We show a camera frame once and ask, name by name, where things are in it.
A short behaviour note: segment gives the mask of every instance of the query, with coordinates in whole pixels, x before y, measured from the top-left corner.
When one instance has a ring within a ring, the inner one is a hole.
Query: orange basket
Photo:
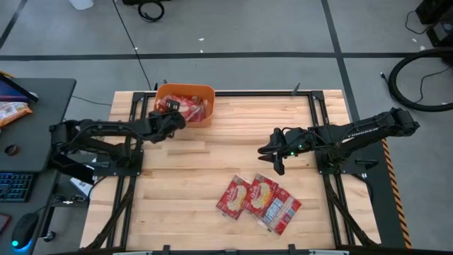
[[[157,110],[156,102],[164,96],[174,94],[181,96],[198,96],[206,99],[206,118],[201,122],[187,122],[189,128],[204,128],[211,125],[212,112],[214,111],[215,90],[208,85],[198,84],[164,84],[158,90],[154,101],[154,110]]]

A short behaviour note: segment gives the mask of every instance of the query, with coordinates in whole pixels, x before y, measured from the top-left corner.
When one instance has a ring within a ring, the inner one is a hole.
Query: snack package
[[[278,183],[256,174],[252,185],[248,189],[243,201],[243,208],[250,213],[263,217],[272,203],[273,196],[278,189]]]
[[[234,176],[233,181],[217,203],[217,208],[223,212],[223,215],[237,220],[242,213],[242,202],[246,197],[248,188],[250,188],[248,182],[239,176]]]
[[[300,206],[301,203],[286,190],[278,188],[272,203],[261,220],[270,230],[281,235]]]
[[[22,102],[0,102],[0,128],[19,119],[20,117],[33,113],[27,103]]]
[[[156,102],[157,109],[161,112],[168,110],[168,102],[176,101],[179,103],[178,111],[188,122],[200,122],[205,119],[205,103],[200,100],[197,96],[177,96],[177,95],[166,95],[162,99]]]

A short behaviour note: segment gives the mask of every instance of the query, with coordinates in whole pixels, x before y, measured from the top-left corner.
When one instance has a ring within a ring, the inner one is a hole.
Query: yellow and black warning tape
[[[386,139],[382,140],[382,146],[384,147],[385,160],[387,162],[387,169],[389,170],[390,183],[391,183],[391,186],[392,186],[392,189],[394,192],[396,209],[398,210],[399,222],[401,224],[401,229],[403,230],[404,241],[406,243],[406,248],[411,249],[412,248],[411,238],[409,237],[408,226],[406,224],[406,219],[404,217],[404,212],[403,212],[403,204],[401,203],[401,195],[399,194],[398,184],[396,182],[396,177],[395,177],[395,172],[394,172],[394,166],[391,163],[389,145],[387,144]]]

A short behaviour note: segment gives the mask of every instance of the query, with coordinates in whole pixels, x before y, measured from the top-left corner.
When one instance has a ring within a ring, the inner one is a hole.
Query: wooden table
[[[342,91],[323,92],[331,123],[349,123]],[[116,92],[110,120],[127,121],[132,94]],[[127,250],[162,250],[165,244],[172,250],[287,249],[288,244],[297,249],[334,248],[326,193],[314,153],[287,159],[284,176],[278,176],[271,163],[257,160],[257,148],[268,143],[273,128],[299,126],[312,126],[305,97],[216,97],[210,127],[186,128],[173,139],[145,143]],[[124,139],[111,137],[108,141]],[[257,173],[276,180],[302,203],[281,237],[269,233],[247,213],[233,221],[215,208],[235,174],[253,180]],[[116,177],[108,177],[93,191],[81,247],[93,241],[110,217],[116,183]],[[343,176],[343,184],[351,215],[379,243],[366,185],[348,175]],[[343,220],[339,212],[337,215],[345,243]]]

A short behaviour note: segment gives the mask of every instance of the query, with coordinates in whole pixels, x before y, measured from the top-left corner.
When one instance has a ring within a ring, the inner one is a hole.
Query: computer keyboard
[[[27,202],[35,174],[0,172],[0,203]]]

